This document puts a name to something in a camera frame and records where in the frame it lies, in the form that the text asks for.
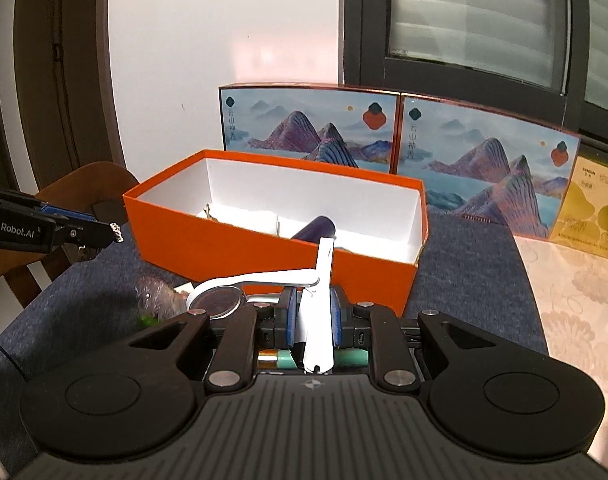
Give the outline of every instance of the pink floral tablecloth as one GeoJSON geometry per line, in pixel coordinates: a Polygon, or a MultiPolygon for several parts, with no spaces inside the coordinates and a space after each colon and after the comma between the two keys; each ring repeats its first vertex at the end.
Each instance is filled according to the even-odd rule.
{"type": "Polygon", "coordinates": [[[608,467],[608,260],[516,238],[542,318],[548,352],[589,374],[606,400],[590,455],[608,467]]]}

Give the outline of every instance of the orange box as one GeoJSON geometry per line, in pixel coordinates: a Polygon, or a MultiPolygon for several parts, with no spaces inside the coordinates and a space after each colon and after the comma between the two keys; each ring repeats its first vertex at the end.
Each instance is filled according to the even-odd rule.
{"type": "Polygon", "coordinates": [[[279,156],[205,150],[134,187],[124,202],[142,258],[198,282],[315,268],[317,245],[290,237],[328,216],[337,229],[331,283],[352,302],[384,304],[398,316],[428,236],[422,181],[279,156]],[[271,211],[279,234],[198,218],[207,203],[271,211]]]}

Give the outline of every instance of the box with mountain illustration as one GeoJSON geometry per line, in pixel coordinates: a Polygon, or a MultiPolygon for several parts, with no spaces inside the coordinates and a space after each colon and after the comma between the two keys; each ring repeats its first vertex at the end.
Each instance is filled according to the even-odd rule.
{"type": "Polygon", "coordinates": [[[608,258],[608,168],[577,157],[550,240],[608,258]]]}
{"type": "Polygon", "coordinates": [[[430,210],[547,238],[579,139],[461,102],[302,85],[220,88],[226,150],[397,173],[430,210]]]}

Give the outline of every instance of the metal screw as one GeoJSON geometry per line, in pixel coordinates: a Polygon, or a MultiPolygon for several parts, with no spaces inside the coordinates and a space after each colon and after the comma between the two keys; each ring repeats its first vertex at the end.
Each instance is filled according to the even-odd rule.
{"type": "Polygon", "coordinates": [[[408,386],[415,382],[415,374],[408,370],[391,370],[386,372],[384,380],[392,386],[408,386]]]}
{"type": "Polygon", "coordinates": [[[239,383],[239,375],[231,370],[219,370],[209,375],[209,383],[213,386],[226,388],[239,383]]]}

